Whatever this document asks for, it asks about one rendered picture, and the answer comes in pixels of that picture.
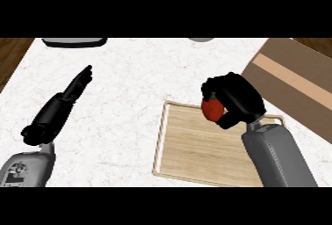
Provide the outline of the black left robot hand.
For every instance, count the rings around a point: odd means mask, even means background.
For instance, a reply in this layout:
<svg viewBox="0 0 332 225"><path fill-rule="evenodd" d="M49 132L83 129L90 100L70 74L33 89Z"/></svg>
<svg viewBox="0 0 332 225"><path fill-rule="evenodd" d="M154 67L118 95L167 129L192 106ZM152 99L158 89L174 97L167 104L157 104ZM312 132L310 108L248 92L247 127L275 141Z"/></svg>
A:
<svg viewBox="0 0 332 225"><path fill-rule="evenodd" d="M74 77L64 92L59 92L42 107L33 123L24 128L24 143L31 146L49 144L64 128L73 106L92 81L92 65Z"/></svg>

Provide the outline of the brown cardboard box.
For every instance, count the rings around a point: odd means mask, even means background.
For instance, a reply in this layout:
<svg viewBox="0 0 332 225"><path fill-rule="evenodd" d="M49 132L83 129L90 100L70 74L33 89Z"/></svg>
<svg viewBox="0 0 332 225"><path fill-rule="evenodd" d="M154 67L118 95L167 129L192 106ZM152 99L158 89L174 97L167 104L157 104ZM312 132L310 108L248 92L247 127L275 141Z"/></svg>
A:
<svg viewBox="0 0 332 225"><path fill-rule="evenodd" d="M270 38L242 76L263 98L332 143L332 59L287 38Z"/></svg>

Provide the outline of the red bell pepper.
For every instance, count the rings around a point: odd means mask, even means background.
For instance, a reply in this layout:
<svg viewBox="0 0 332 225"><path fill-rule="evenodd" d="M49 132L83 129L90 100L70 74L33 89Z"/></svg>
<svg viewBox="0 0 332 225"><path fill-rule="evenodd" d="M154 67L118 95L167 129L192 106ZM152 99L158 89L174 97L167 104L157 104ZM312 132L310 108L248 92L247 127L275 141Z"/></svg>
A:
<svg viewBox="0 0 332 225"><path fill-rule="evenodd" d="M217 122L225 114L225 106L217 99L216 93L211 93L210 100L202 100L201 111L208 121Z"/></svg>

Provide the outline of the pale wooden tray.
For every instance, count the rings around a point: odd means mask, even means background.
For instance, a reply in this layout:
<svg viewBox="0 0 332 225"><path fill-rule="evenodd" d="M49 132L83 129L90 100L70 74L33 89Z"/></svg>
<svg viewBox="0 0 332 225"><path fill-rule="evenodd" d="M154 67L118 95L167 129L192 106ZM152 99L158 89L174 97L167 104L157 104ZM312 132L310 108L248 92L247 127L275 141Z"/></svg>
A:
<svg viewBox="0 0 332 225"><path fill-rule="evenodd" d="M197 105L164 103L154 174L214 186L260 187L263 182L241 135L247 124L225 130Z"/></svg>

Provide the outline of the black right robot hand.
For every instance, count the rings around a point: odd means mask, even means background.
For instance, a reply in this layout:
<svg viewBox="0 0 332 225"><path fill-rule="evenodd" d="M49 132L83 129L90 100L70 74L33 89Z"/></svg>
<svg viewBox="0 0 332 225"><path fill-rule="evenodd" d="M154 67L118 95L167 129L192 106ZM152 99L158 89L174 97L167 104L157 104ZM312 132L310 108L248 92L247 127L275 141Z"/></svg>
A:
<svg viewBox="0 0 332 225"><path fill-rule="evenodd" d="M210 99L210 93L214 92L228 109L217 121L223 129L229 129L241 121L251 124L266 114L263 97L239 74L230 72L225 76L210 77L201 85L201 92L204 99Z"/></svg>

